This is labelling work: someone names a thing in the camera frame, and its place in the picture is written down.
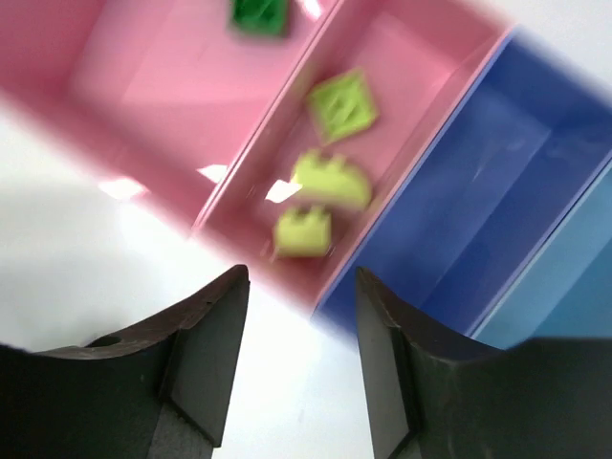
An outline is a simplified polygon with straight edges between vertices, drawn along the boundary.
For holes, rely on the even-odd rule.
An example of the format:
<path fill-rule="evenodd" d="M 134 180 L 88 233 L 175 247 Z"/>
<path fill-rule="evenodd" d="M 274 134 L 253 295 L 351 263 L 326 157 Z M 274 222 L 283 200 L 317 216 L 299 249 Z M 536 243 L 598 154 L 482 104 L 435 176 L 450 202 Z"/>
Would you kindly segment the small green lego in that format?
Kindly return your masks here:
<path fill-rule="evenodd" d="M 290 2 L 287 0 L 232 0 L 230 23 L 241 33 L 270 37 L 286 35 Z"/>

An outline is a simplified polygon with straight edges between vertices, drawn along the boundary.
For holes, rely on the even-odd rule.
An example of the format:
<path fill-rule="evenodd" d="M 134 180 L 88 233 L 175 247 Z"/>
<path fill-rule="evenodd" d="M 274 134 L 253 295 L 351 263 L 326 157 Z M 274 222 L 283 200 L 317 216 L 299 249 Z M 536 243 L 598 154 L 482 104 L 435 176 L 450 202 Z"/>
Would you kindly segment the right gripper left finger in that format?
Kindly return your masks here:
<path fill-rule="evenodd" d="M 237 265 L 87 345 L 3 345 L 2 456 L 209 458 L 224 435 L 249 293 Z"/>

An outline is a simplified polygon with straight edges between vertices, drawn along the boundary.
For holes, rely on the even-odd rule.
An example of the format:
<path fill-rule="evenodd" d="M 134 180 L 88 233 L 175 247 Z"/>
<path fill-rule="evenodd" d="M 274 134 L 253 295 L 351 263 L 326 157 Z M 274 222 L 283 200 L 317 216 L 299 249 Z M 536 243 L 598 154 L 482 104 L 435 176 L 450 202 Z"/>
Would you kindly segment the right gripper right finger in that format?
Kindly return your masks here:
<path fill-rule="evenodd" d="M 500 350 L 406 303 L 365 268 L 356 317 L 378 458 L 607 458 L 609 339 Z"/>

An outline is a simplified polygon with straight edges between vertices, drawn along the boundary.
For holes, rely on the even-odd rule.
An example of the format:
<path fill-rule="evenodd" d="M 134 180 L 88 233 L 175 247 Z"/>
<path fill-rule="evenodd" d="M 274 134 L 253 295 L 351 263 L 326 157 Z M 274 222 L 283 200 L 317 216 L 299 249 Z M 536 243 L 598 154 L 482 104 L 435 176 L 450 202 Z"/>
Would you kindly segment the yellow lego front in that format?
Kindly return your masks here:
<path fill-rule="evenodd" d="M 351 69 L 315 85 L 306 97 L 315 128 L 324 144 L 369 129 L 379 110 L 362 69 Z"/>

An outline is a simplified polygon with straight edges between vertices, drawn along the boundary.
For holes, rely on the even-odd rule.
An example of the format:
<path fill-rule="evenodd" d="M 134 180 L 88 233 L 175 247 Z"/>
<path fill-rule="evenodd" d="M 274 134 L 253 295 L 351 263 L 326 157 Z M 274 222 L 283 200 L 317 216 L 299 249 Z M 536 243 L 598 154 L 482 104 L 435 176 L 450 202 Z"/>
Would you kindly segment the small yellow lego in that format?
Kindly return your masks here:
<path fill-rule="evenodd" d="M 278 217 L 273 229 L 273 244 L 278 255 L 320 257 L 327 254 L 332 241 L 332 216 L 320 206 L 303 211 L 288 208 Z"/>
<path fill-rule="evenodd" d="M 318 149 L 298 157 L 291 183 L 309 198 L 359 210 L 367 208 L 372 199 L 371 182 L 359 167 L 339 155 L 324 157 Z"/>

